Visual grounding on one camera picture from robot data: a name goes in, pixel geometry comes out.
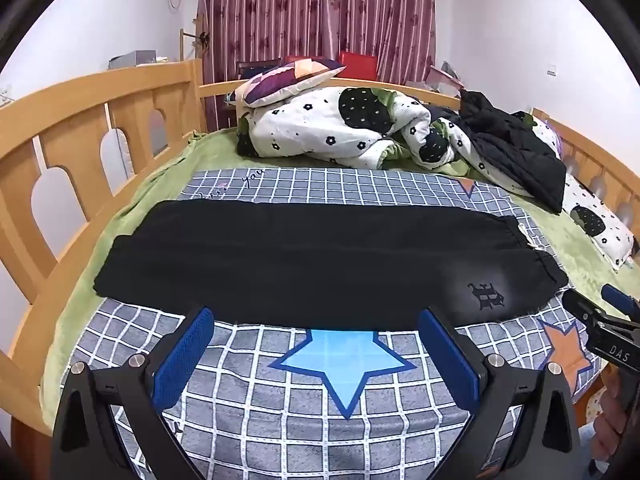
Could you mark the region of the person's right hand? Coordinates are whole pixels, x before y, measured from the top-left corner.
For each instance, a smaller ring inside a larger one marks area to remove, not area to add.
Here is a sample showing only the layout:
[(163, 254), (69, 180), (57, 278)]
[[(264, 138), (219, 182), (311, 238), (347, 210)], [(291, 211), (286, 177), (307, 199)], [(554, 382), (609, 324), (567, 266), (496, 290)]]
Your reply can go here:
[(639, 413), (628, 414), (632, 388), (638, 382), (616, 368), (603, 378), (601, 413), (593, 422), (591, 459), (608, 466), (602, 479), (639, 478)]

